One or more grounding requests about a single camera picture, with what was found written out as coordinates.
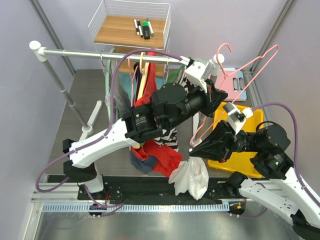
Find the white tank top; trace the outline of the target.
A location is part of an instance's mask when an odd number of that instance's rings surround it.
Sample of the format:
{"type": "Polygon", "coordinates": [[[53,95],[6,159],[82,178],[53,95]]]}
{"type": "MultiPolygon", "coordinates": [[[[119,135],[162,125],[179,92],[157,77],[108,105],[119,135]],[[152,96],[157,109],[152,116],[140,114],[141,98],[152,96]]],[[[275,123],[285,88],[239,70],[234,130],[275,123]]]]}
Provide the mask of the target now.
{"type": "Polygon", "coordinates": [[[181,161],[178,168],[170,174],[168,183],[173,184],[175,196],[188,192],[195,200],[200,200],[209,185],[209,174],[204,161],[199,157],[181,161]]]}

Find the black white striped top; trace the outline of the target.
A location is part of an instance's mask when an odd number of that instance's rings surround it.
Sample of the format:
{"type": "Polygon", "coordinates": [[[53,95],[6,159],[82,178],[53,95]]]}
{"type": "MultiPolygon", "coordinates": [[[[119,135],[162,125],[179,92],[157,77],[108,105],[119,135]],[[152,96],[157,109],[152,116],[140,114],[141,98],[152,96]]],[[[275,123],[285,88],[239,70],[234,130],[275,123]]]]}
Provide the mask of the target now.
{"type": "MultiPolygon", "coordinates": [[[[184,91],[186,92],[186,94],[189,93],[189,89],[188,89],[188,80],[183,79],[182,84],[178,84],[181,85],[184,88],[184,91]]],[[[171,149],[173,149],[174,151],[176,151],[177,153],[179,152],[179,146],[178,146],[178,139],[177,139],[177,129],[173,128],[170,131],[167,131],[163,134],[163,136],[161,137],[157,137],[154,139],[154,142],[159,146],[168,146],[171,149]]]]}

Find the green plastic hanger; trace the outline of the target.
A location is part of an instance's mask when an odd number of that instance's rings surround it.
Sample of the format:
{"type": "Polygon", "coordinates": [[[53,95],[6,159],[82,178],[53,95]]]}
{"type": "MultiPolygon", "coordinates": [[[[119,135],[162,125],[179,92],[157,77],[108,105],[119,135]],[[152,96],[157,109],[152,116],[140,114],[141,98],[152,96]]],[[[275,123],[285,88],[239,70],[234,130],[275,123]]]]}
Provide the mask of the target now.
{"type": "Polygon", "coordinates": [[[165,84],[176,83],[181,85],[185,77],[185,69],[185,66],[181,66],[179,69],[174,69],[171,73],[169,73],[165,84]]]}

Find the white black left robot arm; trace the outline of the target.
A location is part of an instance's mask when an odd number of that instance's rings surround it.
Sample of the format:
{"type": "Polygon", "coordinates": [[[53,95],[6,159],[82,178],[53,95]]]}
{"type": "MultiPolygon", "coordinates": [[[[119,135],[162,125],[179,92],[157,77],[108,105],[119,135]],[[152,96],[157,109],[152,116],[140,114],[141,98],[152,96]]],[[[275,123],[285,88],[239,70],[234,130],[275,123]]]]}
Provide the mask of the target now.
{"type": "Polygon", "coordinates": [[[109,129],[71,142],[63,173],[77,183],[85,183],[93,198],[102,199],[107,188],[95,161],[119,149],[162,137],[198,112],[211,117],[228,93],[215,88],[209,79],[205,84],[207,90],[196,86],[186,93],[183,86],[167,83],[152,93],[148,103],[132,107],[109,129]]]}

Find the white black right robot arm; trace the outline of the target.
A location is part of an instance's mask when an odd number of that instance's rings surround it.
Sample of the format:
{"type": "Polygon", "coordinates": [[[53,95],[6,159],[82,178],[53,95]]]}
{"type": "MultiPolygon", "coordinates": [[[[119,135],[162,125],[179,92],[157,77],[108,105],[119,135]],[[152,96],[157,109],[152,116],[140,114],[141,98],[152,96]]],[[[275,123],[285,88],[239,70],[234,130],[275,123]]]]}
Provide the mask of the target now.
{"type": "Polygon", "coordinates": [[[233,153],[253,152],[254,169],[286,193],[281,197],[238,171],[226,181],[226,193],[233,198],[249,198],[273,211],[304,240],[320,238],[320,197],[302,177],[285,153],[290,145],[286,131],[273,124],[255,132],[245,132],[241,125],[221,120],[199,145],[189,151],[192,157],[226,162],[233,153]]]}

